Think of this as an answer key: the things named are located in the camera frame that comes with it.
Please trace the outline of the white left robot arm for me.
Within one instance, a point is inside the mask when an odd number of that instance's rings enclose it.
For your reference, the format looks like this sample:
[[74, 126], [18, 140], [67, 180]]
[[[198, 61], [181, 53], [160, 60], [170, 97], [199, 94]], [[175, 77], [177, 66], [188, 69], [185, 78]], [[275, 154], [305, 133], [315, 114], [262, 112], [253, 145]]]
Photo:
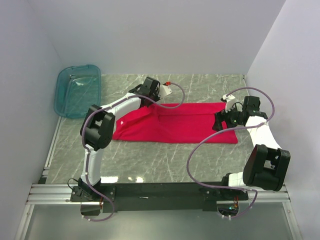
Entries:
[[83, 196], [88, 201], [102, 196], [102, 157], [104, 149], [112, 140], [116, 121], [132, 111], [159, 101], [162, 86], [158, 80], [147, 77], [142, 84], [120, 99], [103, 106], [94, 104], [88, 109], [80, 129], [85, 155], [83, 170], [77, 180], [78, 189], [74, 191], [76, 195]]

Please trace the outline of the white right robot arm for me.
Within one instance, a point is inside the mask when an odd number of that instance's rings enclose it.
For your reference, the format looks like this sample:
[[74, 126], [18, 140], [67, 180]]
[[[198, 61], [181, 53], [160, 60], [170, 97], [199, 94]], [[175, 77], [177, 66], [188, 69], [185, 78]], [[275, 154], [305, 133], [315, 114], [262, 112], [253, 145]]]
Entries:
[[225, 109], [214, 114], [212, 129], [223, 130], [223, 123], [228, 129], [243, 126], [248, 131], [253, 150], [239, 173], [228, 173], [222, 178], [219, 193], [222, 198], [230, 200], [237, 194], [237, 189], [255, 187], [265, 191], [278, 192], [283, 187], [291, 159], [289, 151], [276, 142], [267, 121], [268, 116], [260, 111], [260, 98], [246, 96], [241, 110], [236, 107], [233, 95], [224, 95]]

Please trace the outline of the red t-shirt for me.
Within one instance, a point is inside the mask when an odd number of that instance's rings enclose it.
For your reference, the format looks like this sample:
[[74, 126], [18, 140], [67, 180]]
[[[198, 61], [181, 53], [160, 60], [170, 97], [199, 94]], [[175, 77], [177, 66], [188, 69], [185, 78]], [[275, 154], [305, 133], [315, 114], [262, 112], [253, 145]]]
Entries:
[[134, 110], [116, 121], [112, 139], [127, 142], [198, 144], [215, 133], [214, 114], [225, 108], [223, 102], [184, 103], [172, 109], [152, 104]]

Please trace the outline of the teal transparent plastic bin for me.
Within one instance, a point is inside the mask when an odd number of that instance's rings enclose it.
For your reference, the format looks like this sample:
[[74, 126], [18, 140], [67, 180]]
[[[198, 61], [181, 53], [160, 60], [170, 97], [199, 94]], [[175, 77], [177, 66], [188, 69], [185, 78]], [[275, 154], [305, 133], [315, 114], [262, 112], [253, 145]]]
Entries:
[[101, 85], [101, 71], [96, 65], [63, 69], [55, 87], [55, 113], [63, 118], [84, 118], [91, 105], [101, 104]]

